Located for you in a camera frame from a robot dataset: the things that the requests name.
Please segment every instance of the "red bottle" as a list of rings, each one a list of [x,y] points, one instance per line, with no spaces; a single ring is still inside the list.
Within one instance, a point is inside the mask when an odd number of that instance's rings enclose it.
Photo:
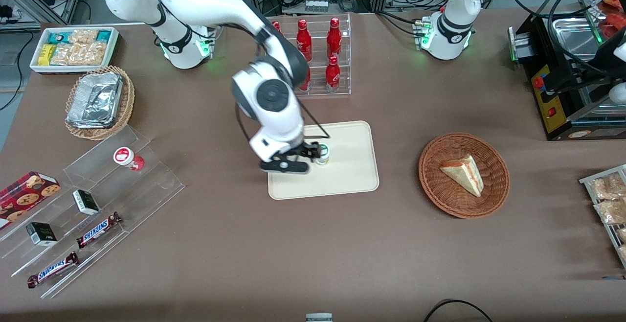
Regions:
[[[341,70],[337,65],[337,56],[333,55],[328,59],[329,63],[326,67],[326,90],[335,93],[339,90],[339,74]]]
[[[272,25],[274,25],[274,28],[276,28],[278,32],[282,34],[282,31],[280,30],[280,23],[278,21],[272,21]]]
[[[333,54],[339,56],[341,53],[341,31],[339,30],[339,19],[333,17],[331,19],[331,29],[328,30],[328,36],[326,36],[326,55],[330,59]]]
[[[304,56],[306,61],[313,59],[313,46],[311,44],[311,33],[307,28],[307,21],[305,19],[298,20],[298,36],[295,37],[295,41],[298,43],[298,50]]]
[[[307,79],[300,85],[300,91],[308,92],[311,89],[311,69],[307,70]]]

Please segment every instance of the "black box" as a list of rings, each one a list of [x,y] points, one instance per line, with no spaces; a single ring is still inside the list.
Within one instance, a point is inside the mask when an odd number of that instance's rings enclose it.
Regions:
[[[72,196],[74,196],[78,210],[82,213],[94,215],[100,211],[91,193],[78,189],[72,193]]]
[[[50,228],[50,224],[30,222],[26,226],[26,231],[35,245],[53,246],[56,244],[56,237],[52,232],[52,228]]]

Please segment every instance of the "cookie box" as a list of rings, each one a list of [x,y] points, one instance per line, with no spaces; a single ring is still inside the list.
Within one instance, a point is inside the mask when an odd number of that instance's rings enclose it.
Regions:
[[[0,230],[60,190],[56,179],[29,172],[0,191]]]

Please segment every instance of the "brown wicker plate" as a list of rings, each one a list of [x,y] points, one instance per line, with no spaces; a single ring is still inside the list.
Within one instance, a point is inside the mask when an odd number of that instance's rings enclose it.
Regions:
[[[472,155],[485,188],[476,197],[440,170],[442,163]],[[427,196],[446,213],[465,219],[494,214],[505,203],[510,177],[505,161],[485,140],[467,133],[449,133],[432,140],[418,164],[420,182]]]
[[[105,68],[99,68],[97,70],[87,72],[87,74],[85,75],[105,74],[107,72],[115,72],[116,74],[120,74],[124,78],[124,85],[121,91],[122,95],[121,99],[119,100],[117,121],[111,128],[108,129],[79,129],[70,126],[66,121],[65,127],[67,127],[72,135],[76,137],[91,139],[92,141],[101,141],[111,135],[118,133],[124,126],[126,126],[126,124],[128,124],[130,115],[133,112],[134,86],[133,82],[130,81],[130,78],[124,72],[124,70],[116,66],[107,66]],[[76,81],[76,83],[74,84],[74,88],[72,88],[72,91],[69,93],[69,98],[65,103],[65,113],[69,112],[69,108],[72,106],[72,102],[74,101],[74,95],[76,94],[76,87],[78,86],[78,81]]]

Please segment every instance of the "table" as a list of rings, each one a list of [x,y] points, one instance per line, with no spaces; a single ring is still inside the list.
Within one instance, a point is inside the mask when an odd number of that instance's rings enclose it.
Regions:
[[[230,77],[253,41],[228,29],[213,61],[176,70],[149,27],[119,26],[117,65],[136,88],[130,124],[187,188],[54,299],[0,266],[0,320],[420,321],[459,298],[495,321],[623,321],[626,282],[601,280],[623,271],[577,179],[624,163],[624,142],[545,141],[509,60],[507,27],[524,19],[485,10],[461,57],[438,61],[377,16],[352,15],[353,94],[304,103],[321,123],[371,125],[380,187],[287,201],[268,196],[233,112]],[[0,184],[54,175],[95,145],[63,124],[74,81],[33,74]],[[455,219],[422,191],[420,152],[448,132],[482,137],[507,162],[512,188],[495,215]],[[477,313],[448,306],[432,321],[459,316]]]

